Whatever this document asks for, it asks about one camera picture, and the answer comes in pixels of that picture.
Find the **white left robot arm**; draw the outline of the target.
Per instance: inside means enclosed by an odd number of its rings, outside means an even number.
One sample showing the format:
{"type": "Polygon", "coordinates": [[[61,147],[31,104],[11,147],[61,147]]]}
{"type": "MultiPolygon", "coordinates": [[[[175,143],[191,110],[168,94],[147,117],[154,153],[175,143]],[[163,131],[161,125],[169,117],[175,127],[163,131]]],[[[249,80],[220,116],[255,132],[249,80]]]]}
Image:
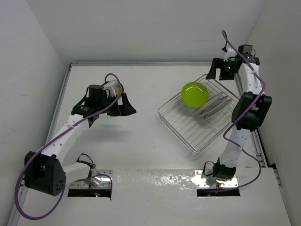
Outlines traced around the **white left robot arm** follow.
{"type": "Polygon", "coordinates": [[[136,113],[122,85],[116,80],[107,81],[103,85],[89,85],[52,143],[41,153],[29,152],[25,156],[24,162],[28,166],[24,174],[25,186],[57,196],[67,184],[91,177],[94,163],[76,160],[73,165],[63,166],[63,161],[76,140],[103,113],[111,117],[136,113]]]}

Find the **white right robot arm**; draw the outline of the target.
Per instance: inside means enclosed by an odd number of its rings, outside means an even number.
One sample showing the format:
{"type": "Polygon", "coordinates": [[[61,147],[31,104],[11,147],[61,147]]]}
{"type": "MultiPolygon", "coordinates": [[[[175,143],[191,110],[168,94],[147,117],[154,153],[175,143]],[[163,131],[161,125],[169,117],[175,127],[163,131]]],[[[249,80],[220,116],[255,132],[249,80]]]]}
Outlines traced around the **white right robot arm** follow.
{"type": "Polygon", "coordinates": [[[206,79],[214,79],[220,69],[220,80],[233,80],[240,77],[242,94],[233,109],[232,125],[226,130],[230,137],[227,145],[213,166],[211,176],[218,182],[234,178],[238,158],[251,134],[259,128],[272,104],[272,98],[264,93],[265,83],[259,76],[260,61],[252,54],[251,45],[241,45],[238,49],[229,45],[223,47],[224,58],[214,58],[206,79]]]}

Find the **lime green plate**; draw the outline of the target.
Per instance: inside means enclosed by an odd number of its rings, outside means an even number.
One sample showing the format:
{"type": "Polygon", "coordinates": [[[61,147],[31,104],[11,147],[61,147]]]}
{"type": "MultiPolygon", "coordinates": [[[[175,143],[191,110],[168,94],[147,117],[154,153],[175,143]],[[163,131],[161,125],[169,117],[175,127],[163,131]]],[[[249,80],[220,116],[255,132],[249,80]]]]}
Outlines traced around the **lime green plate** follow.
{"type": "Polygon", "coordinates": [[[189,107],[200,108],[209,100],[207,88],[199,82],[189,82],[181,90],[182,101],[189,107]]]}

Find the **mustard yellow plate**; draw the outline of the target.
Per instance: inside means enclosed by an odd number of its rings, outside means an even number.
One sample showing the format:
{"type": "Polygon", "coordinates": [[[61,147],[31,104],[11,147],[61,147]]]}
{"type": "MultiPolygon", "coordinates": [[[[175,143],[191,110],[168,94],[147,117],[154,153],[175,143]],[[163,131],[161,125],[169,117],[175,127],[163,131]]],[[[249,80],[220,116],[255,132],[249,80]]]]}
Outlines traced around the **mustard yellow plate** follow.
{"type": "Polygon", "coordinates": [[[117,80],[107,81],[103,83],[102,86],[102,99],[112,98],[114,100],[124,92],[123,85],[119,84],[117,80]]]}

